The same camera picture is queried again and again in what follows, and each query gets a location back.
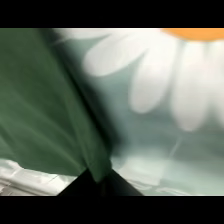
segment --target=dark green cloth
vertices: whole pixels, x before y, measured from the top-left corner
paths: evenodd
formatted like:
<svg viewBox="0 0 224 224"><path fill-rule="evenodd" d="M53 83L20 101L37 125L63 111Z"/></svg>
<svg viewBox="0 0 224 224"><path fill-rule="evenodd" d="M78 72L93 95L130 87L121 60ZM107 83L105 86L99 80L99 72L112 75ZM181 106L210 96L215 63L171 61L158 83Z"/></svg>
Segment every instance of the dark green cloth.
<svg viewBox="0 0 224 224"><path fill-rule="evenodd" d="M0 158L26 169L100 181L106 147L38 29L0 29Z"/></svg>

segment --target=flower center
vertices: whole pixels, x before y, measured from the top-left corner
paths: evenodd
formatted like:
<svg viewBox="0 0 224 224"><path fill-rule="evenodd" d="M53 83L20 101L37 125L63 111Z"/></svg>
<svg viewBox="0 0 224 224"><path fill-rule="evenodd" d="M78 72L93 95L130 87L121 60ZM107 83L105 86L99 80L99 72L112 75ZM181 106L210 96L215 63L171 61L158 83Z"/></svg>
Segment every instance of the flower center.
<svg viewBox="0 0 224 224"><path fill-rule="evenodd" d="M224 28L162 28L182 39L194 41L213 41L224 39Z"/></svg>

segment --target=white petal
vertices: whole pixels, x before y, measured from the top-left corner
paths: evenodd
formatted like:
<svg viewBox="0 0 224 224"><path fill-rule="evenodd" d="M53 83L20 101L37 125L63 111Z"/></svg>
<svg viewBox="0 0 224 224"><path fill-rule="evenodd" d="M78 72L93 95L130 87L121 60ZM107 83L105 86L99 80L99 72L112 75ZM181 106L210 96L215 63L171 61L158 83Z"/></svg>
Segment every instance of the white petal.
<svg viewBox="0 0 224 224"><path fill-rule="evenodd" d="M134 111L154 109L166 93L178 48L178 40L166 34L151 37L151 48L133 79L130 104Z"/></svg>
<svg viewBox="0 0 224 224"><path fill-rule="evenodd" d="M86 54L84 70L91 75L104 76L124 68L147 49L144 37L138 33L112 35L95 45Z"/></svg>
<svg viewBox="0 0 224 224"><path fill-rule="evenodd" d="M211 44L209 51L210 72L213 77L212 102L216 107L216 114L224 127L224 42L217 41Z"/></svg>
<svg viewBox="0 0 224 224"><path fill-rule="evenodd" d="M63 37L63 40L95 38L111 33L108 28L54 28L54 30Z"/></svg>
<svg viewBox="0 0 224 224"><path fill-rule="evenodd" d="M177 123L185 131L200 127L208 109L210 76L204 47L203 43L187 43L176 74L172 111Z"/></svg>

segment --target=black object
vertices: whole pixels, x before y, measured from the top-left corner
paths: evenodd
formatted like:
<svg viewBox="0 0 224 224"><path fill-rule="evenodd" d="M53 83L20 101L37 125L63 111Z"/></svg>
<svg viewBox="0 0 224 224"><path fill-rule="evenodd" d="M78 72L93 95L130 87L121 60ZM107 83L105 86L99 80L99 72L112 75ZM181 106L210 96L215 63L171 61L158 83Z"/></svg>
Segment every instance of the black object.
<svg viewBox="0 0 224 224"><path fill-rule="evenodd" d="M114 170L100 183L96 183L86 170L58 196L143 196Z"/></svg>

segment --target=white daisy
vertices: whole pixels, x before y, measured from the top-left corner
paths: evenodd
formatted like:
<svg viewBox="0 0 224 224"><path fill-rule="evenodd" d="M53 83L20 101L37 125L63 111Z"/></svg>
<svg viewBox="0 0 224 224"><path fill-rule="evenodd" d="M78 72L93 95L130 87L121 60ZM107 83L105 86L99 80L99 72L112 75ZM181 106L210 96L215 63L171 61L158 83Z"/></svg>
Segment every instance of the white daisy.
<svg viewBox="0 0 224 224"><path fill-rule="evenodd" d="M144 55L130 87L133 111L148 113L156 108L175 78L171 111L179 127L185 131L199 128L212 104L224 126L223 41L206 45L204 40L209 39L191 39L180 48L181 38L161 28L60 28L57 31L65 39L105 36L85 55L83 68L90 75L110 75ZM174 64L177 65L175 77Z"/></svg>

